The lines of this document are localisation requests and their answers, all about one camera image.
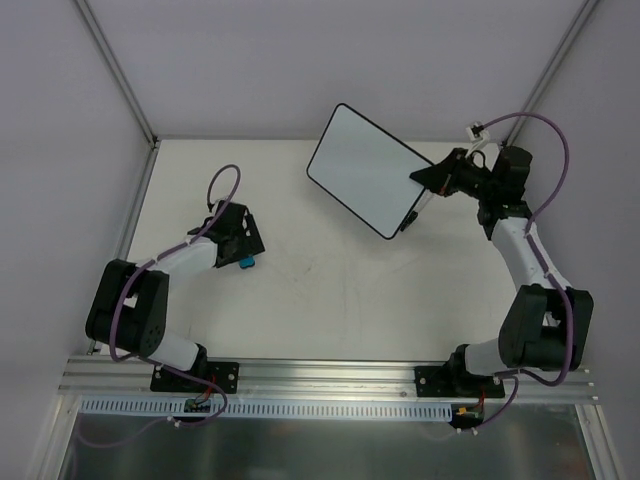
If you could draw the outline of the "blue whiteboard eraser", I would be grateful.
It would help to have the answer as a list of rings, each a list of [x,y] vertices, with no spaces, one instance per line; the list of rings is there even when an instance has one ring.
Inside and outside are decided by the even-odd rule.
[[[253,268],[255,264],[256,264],[256,261],[253,256],[248,256],[238,262],[238,265],[241,269]]]

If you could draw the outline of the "small white whiteboard black frame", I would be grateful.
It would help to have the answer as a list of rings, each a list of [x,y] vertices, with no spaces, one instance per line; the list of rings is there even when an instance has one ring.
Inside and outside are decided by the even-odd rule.
[[[410,179],[433,162],[351,106],[334,108],[307,177],[385,240],[393,239],[425,188]]]

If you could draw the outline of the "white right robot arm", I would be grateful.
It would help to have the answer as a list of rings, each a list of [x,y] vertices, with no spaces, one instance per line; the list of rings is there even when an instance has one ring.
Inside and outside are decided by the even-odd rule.
[[[409,176],[435,195],[461,192],[477,200],[478,222],[516,288],[497,337],[458,346],[446,363],[417,381],[420,395],[432,389],[442,396],[500,398],[510,375],[556,387],[580,366],[594,300],[571,286],[542,245],[524,199],[532,160],[522,148],[505,147],[487,168],[476,165],[472,153],[455,148]]]

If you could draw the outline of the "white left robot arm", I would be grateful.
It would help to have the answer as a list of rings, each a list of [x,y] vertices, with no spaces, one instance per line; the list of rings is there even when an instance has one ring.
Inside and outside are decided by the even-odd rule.
[[[204,346],[168,330],[170,290],[210,269],[237,264],[251,268],[265,251],[247,206],[219,205],[205,223],[187,233],[186,246],[162,255],[139,272],[130,261],[107,263],[85,324],[87,337],[154,362],[150,390],[203,393],[208,383],[224,393],[237,391],[239,364],[212,361]]]

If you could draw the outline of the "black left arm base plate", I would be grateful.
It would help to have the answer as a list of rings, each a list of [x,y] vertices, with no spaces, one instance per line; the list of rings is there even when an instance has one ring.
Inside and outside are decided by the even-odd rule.
[[[166,367],[154,371],[150,390],[159,393],[201,394],[209,386],[185,378],[185,375],[217,385],[225,394],[235,394],[239,380],[240,365],[237,362],[204,361],[182,375],[170,372]]]

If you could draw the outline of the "right aluminium frame post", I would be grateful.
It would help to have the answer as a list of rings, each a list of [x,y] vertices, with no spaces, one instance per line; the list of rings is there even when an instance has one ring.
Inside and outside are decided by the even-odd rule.
[[[573,15],[563,35],[561,36],[551,56],[546,62],[542,72],[536,80],[532,90],[527,96],[522,110],[534,113],[545,98],[555,77],[558,75],[565,60],[571,53],[574,45],[580,39],[596,10],[600,6],[600,0],[584,0]]]

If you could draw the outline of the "aluminium frame post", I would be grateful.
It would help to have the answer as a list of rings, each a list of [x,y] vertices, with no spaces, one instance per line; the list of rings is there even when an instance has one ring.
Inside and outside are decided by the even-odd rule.
[[[563,35],[561,36],[551,56],[546,62],[542,72],[536,80],[532,90],[527,96],[522,110],[534,113],[545,98],[555,77],[558,75],[565,60],[571,53],[574,45],[580,39],[596,10],[600,6],[600,0],[584,0],[573,15]]]
[[[144,113],[142,106],[122,68],[111,43],[109,42],[105,31],[89,1],[72,0],[71,3],[77,10],[81,20],[88,29],[94,45],[96,46],[99,56],[105,64],[111,78],[113,79],[118,91],[123,97],[125,104],[133,116],[139,130],[141,131],[146,143],[154,148],[158,142],[157,134],[153,131],[151,124]]]

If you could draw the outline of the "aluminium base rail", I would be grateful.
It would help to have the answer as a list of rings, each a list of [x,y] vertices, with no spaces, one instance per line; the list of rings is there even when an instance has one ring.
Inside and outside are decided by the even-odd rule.
[[[239,359],[237,399],[418,400],[414,362]],[[115,363],[106,355],[72,356],[60,394],[143,395],[160,370],[141,361]],[[590,371],[580,368],[558,387],[522,377],[516,400],[527,404],[597,404]]]

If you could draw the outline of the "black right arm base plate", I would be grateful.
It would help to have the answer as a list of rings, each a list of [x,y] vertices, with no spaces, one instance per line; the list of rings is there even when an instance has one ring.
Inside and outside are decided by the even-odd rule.
[[[480,398],[500,399],[505,396],[502,382],[491,376],[476,376],[457,371],[447,364],[414,368],[416,395],[420,398]]]

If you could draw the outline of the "left aluminium frame post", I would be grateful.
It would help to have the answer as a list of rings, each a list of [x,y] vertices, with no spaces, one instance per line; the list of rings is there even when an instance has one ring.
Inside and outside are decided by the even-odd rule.
[[[94,45],[96,46],[99,56],[105,64],[111,78],[113,79],[118,91],[123,97],[125,104],[133,116],[139,130],[141,131],[146,143],[154,148],[158,142],[157,134],[153,131],[151,124],[144,113],[142,106],[122,68],[111,43],[109,42],[105,31],[89,1],[72,0],[71,3],[77,10],[81,20],[88,29]]]

